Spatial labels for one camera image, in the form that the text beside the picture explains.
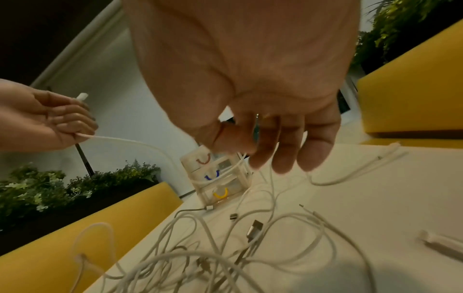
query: foliage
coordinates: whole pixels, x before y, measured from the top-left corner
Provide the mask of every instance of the foliage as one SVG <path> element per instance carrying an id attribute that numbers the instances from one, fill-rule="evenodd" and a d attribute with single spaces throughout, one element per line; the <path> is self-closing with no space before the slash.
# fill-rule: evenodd
<path id="1" fill-rule="evenodd" d="M 65 186 L 62 171 L 40 172 L 26 165 L 10 173 L 8 180 L 0 181 L 0 231 L 14 226 L 23 218 L 70 207 L 76 200 L 90 198 L 96 191 L 114 186 L 129 186 L 136 180 L 157 182 L 160 169 L 137 160 L 115 172 L 95 172 L 92 177 L 72 179 Z"/>
<path id="2" fill-rule="evenodd" d="M 400 33 L 422 22 L 428 14 L 444 2 L 452 0 L 383 0 L 376 11 L 373 30 L 360 32 L 352 65 L 360 65 L 377 50 L 382 51 L 384 64 L 386 55 L 397 41 Z"/>

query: hand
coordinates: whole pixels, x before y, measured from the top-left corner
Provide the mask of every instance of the hand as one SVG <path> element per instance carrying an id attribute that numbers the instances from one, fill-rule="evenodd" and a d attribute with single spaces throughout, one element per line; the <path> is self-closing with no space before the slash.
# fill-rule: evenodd
<path id="1" fill-rule="evenodd" d="M 88 106 L 74 98 L 0 80 L 0 150 L 60 150 L 98 128 Z"/>
<path id="2" fill-rule="evenodd" d="M 333 147 L 359 0 L 125 0 L 141 72 L 170 120 L 214 152 L 309 171 Z M 237 125 L 220 123 L 229 105 Z M 259 114 L 256 145 L 252 130 Z M 308 132 L 301 147 L 302 135 Z"/>

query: tabletop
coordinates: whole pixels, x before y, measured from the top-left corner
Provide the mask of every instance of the tabletop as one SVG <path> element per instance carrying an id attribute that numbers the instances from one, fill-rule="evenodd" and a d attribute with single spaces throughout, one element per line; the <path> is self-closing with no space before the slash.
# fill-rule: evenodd
<path id="1" fill-rule="evenodd" d="M 359 162 L 374 157 L 381 146 L 337 144 L 328 160 L 313 172 L 314 182 L 324 182 L 350 172 Z M 303 212 L 299 204 L 322 214 L 328 221 L 350 236 L 373 264 L 378 292 L 455 293 L 463 292 L 463 263 L 441 255 L 417 241 L 421 230 L 463 239 L 463 183 L 461 180 L 463 151 L 401 147 L 388 159 L 332 186 L 314 186 L 298 168 L 284 175 L 274 174 L 278 194 L 275 214 Z M 269 166 L 261 169 L 269 179 Z M 254 173 L 253 185 L 263 182 Z M 246 196 L 239 213 L 269 208 L 267 193 L 252 192 Z M 214 239 L 223 239 L 230 227 L 229 215 L 238 200 L 213 211 L 201 211 Z M 198 208 L 192 196 L 179 209 Z M 246 244 L 246 232 L 254 220 L 263 223 L 269 213 L 256 214 L 239 222 L 233 230 L 225 253 Z M 173 215 L 148 234 L 121 260 L 125 270 L 135 266 L 156 242 L 160 231 Z M 181 239 L 192 229 L 188 219 L 178 221 L 173 239 Z M 317 227 L 293 219 L 277 222 L 265 236 L 255 257 L 278 260 L 296 255 L 310 243 Z M 204 231 L 199 229 L 188 240 L 192 249 L 211 251 Z M 262 264 L 249 264 L 245 271 L 265 292 L 369 292 L 364 264 L 358 253 L 343 239 L 327 231 L 316 248 L 297 265 L 287 266 L 291 274 Z M 115 267 L 108 273 L 117 275 Z M 101 290 L 99 279 L 86 293 Z M 107 292 L 113 281 L 107 281 Z M 242 292 L 253 292 L 243 280 L 237 282 Z M 204 292 L 204 282 L 191 282 L 179 292 Z"/>

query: yellow cushion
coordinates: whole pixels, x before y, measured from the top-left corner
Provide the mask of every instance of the yellow cushion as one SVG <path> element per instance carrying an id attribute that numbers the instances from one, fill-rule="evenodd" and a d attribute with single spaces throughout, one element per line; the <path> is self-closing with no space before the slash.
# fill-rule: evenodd
<path id="1" fill-rule="evenodd" d="M 388 145 L 396 141 L 399 141 L 403 146 L 463 149 L 463 140 L 371 139 L 364 141 L 361 144 Z"/>
<path id="2" fill-rule="evenodd" d="M 463 20 L 358 82 L 367 133 L 463 129 Z"/>
<path id="3" fill-rule="evenodd" d="M 83 229 L 98 222 L 110 224 L 115 234 L 116 257 L 120 259 L 181 204 L 182 200 L 163 182 L 3 255 L 0 291 L 69 292 L 79 268 L 71 248 Z M 109 234 L 101 226 L 85 234 L 78 251 L 105 270 L 113 265 Z M 95 273 L 85 272 L 75 292 L 83 292 L 97 278 Z"/>

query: ceiling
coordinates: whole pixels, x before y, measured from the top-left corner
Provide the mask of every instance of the ceiling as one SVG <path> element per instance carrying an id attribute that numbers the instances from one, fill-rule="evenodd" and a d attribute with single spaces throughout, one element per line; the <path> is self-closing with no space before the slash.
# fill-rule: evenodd
<path id="1" fill-rule="evenodd" d="M 31 84 L 110 2 L 2 1 L 0 78 Z"/>

